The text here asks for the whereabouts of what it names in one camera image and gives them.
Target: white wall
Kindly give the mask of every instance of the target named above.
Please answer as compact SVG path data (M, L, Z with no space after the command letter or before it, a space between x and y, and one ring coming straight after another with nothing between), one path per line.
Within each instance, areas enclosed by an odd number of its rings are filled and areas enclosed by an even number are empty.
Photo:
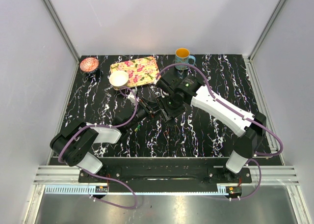
M284 158L314 219L314 3L288 0L253 60Z
M52 0L81 55L250 54L278 0Z
M0 10L0 222L17 224L75 61L41 0L0 0Z

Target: black marble tabletop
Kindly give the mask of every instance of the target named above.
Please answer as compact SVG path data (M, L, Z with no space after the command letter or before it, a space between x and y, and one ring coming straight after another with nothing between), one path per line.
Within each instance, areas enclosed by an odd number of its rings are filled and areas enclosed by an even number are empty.
M78 70L63 120L65 127L73 118L86 122L110 124L121 111L132 111L133 105L109 83L110 65L145 57L97 56L99 69L93 74ZM174 62L174 55L154 56L159 69ZM212 89L243 110L256 113L258 106L241 55L195 55L196 66L207 76ZM171 70L178 77L195 74ZM154 100L160 96L155 85L137 87L139 97ZM117 144L95 144L99 157L222 157L229 156L237 136L223 123L198 108L185 105L186 112L169 128L161 115L144 119L138 131L132 130ZM258 151L270 152L265 138Z

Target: blue mug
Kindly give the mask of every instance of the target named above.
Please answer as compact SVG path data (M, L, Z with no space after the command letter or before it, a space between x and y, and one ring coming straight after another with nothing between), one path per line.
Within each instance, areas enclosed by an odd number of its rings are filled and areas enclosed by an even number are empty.
M190 51L186 48L179 48L176 50L176 57L175 57L175 63L189 63L188 61L192 59L193 63L192 65L195 64L195 57L190 56ZM185 70L188 69L187 66L184 65L177 65L176 69L178 70Z

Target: floral pattern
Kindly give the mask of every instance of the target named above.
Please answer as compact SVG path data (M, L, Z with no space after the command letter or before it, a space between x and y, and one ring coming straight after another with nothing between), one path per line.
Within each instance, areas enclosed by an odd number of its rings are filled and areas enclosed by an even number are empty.
M129 75L128 87L153 83L159 73L153 56L114 63L110 66L110 70L111 73L118 70L127 72Z

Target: mug handle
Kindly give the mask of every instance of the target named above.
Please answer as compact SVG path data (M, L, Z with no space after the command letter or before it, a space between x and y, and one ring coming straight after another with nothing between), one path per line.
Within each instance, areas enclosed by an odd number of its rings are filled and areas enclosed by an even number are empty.
M192 60L193 60L192 65L195 65L195 61L196 61L196 59L195 59L195 57L194 57L194 56L188 56L188 59L192 59Z

